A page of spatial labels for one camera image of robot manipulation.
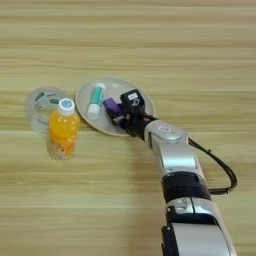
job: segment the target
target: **bottle cap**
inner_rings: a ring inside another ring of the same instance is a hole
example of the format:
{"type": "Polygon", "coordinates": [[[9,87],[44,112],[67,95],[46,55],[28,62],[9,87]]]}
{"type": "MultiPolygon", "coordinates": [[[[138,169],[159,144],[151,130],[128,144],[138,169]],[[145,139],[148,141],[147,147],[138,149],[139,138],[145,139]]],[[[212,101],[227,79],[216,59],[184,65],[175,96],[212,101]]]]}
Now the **bottle cap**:
{"type": "Polygon", "coordinates": [[[106,89],[106,86],[105,86],[105,84],[103,84],[103,83],[97,83],[97,84],[95,85],[95,87],[100,87],[100,88],[102,88],[103,90],[106,89]]]}
{"type": "Polygon", "coordinates": [[[70,116],[75,112],[75,103],[73,100],[64,98],[59,101],[58,111],[63,116],[70,116]]]}
{"type": "Polygon", "coordinates": [[[87,117],[91,120],[97,120],[99,118],[100,106],[98,104],[90,104],[87,117]]]}

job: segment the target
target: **white plate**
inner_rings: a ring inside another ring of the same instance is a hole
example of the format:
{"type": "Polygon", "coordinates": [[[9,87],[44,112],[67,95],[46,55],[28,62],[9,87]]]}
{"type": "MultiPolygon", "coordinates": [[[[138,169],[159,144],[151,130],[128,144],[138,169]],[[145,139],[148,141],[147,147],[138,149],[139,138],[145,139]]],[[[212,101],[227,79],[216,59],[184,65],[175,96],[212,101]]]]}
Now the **white plate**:
{"type": "MultiPolygon", "coordinates": [[[[90,104],[92,91],[97,83],[103,83],[106,86],[106,89],[104,91],[104,100],[112,97],[117,103],[121,103],[121,94],[138,88],[136,88],[133,84],[127,81],[106,77],[89,81],[84,86],[82,86],[76,93],[76,105],[78,112],[88,124],[103,133],[114,136],[127,136],[127,134],[121,128],[112,125],[111,120],[108,117],[105,111],[105,107],[103,105],[101,107],[98,120],[90,120],[87,118],[87,109],[90,104]]],[[[145,100],[146,113],[154,116],[155,108],[153,102],[145,92],[140,89],[139,91],[145,100]]]]}

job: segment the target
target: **purple object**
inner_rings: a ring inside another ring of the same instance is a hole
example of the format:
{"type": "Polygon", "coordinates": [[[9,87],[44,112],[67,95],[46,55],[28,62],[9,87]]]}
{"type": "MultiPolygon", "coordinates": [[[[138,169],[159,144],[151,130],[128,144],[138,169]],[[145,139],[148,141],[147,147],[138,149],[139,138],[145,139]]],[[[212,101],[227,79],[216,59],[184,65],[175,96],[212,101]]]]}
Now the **purple object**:
{"type": "Polygon", "coordinates": [[[119,105],[116,104],[116,102],[113,98],[108,98],[108,99],[104,100],[103,104],[104,104],[106,109],[111,110],[116,115],[121,116],[123,114],[123,111],[121,110],[119,105]]]}

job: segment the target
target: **bottle label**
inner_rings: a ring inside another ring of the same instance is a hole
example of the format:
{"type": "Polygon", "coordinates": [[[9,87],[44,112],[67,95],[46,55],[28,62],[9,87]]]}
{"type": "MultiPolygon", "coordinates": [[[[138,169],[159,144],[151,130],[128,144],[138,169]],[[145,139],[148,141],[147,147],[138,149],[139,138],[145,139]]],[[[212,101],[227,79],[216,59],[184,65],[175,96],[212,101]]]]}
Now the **bottle label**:
{"type": "Polygon", "coordinates": [[[50,154],[56,159],[67,159],[75,149],[76,136],[60,138],[49,131],[48,147],[50,154]]]}
{"type": "Polygon", "coordinates": [[[91,104],[102,105],[103,103],[103,92],[104,90],[101,87],[96,87],[93,90],[91,104]]]}

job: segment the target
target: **orange juice bottle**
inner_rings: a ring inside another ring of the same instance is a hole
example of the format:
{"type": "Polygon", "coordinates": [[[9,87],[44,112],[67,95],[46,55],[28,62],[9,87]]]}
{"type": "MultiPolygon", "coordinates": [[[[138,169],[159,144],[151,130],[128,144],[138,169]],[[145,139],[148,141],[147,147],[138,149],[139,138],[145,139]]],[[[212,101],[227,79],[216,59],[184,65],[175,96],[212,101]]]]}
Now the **orange juice bottle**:
{"type": "Polygon", "coordinates": [[[75,149],[80,118],[75,112],[75,103],[64,98],[59,101],[49,119],[48,151],[56,159],[69,158],[75,149]]]}

